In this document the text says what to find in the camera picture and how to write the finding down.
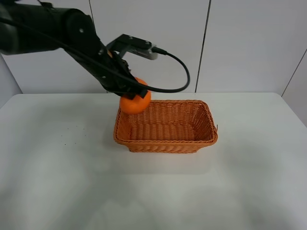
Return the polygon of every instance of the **wicker basket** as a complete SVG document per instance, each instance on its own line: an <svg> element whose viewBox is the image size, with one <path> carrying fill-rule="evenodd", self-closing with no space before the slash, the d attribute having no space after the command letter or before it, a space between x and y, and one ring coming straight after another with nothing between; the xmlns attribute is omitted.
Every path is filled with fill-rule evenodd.
<svg viewBox="0 0 307 230"><path fill-rule="evenodd" d="M203 101L153 100L140 114L118 110L114 140L131 152L193 153L213 145L217 130Z"/></svg>

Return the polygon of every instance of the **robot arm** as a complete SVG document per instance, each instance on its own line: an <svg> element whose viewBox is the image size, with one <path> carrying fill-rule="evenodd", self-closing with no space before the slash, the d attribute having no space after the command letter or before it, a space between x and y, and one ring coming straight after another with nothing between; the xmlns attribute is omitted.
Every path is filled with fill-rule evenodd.
<svg viewBox="0 0 307 230"><path fill-rule="evenodd" d="M90 16L78 9L54 8L51 3L40 3L41 6L35 6L0 0L0 52L13 55L64 48L107 91L130 99L135 95L143 98L147 90L179 92L189 85L185 65L151 42L123 34L104 46ZM122 59L126 52L151 60L157 58L157 53L175 58L187 72L187 84L176 90L159 90L138 83Z"/></svg>

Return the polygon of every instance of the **orange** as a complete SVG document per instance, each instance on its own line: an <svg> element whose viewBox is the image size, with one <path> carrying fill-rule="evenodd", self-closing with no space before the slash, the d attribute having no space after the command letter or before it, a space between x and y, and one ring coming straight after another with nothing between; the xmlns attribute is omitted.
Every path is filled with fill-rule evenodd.
<svg viewBox="0 0 307 230"><path fill-rule="evenodd" d="M147 85L142 79L135 78L139 83ZM147 92L144 98L141 98L139 95L136 95L132 100L121 97L119 101L119 106L121 110L129 115L138 114L144 111L150 103L152 98L152 93L150 91Z"/></svg>

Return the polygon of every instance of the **table surface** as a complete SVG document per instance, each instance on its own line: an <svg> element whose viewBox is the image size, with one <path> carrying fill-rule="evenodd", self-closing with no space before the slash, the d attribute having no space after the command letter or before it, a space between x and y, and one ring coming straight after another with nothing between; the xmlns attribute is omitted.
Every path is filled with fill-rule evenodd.
<svg viewBox="0 0 307 230"><path fill-rule="evenodd" d="M0 109L0 229L305 230L307 128L274 93L205 101L218 142L193 154L113 141L113 94L24 94Z"/></svg>

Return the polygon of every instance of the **basket rim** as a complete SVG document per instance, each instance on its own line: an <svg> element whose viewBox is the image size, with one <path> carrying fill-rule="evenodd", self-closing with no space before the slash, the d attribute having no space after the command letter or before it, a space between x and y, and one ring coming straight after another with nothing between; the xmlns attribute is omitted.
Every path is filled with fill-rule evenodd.
<svg viewBox="0 0 307 230"><path fill-rule="evenodd" d="M119 118L122 114L121 109L118 108L118 114L116 117L116 121L115 121L115 127L114 127L114 133L113 133L113 138L115 141L121 142L121 143L127 143L127 144L131 144L131 143L135 143L135 144L156 144L157 142L159 142L159 144L204 144L204 143L215 143L217 141L217 129L216 127L213 125L214 121L213 121L213 117L211 115L211 112L209 110L208 105L201 101L201 100L151 100L150 103L180 103L180 104L202 104L206 110L208 110L208 113L206 113L208 119L211 121L211 132L213 133L212 138L210 140L126 140L126 139L120 139L118 138L118 122L119 122Z"/></svg>

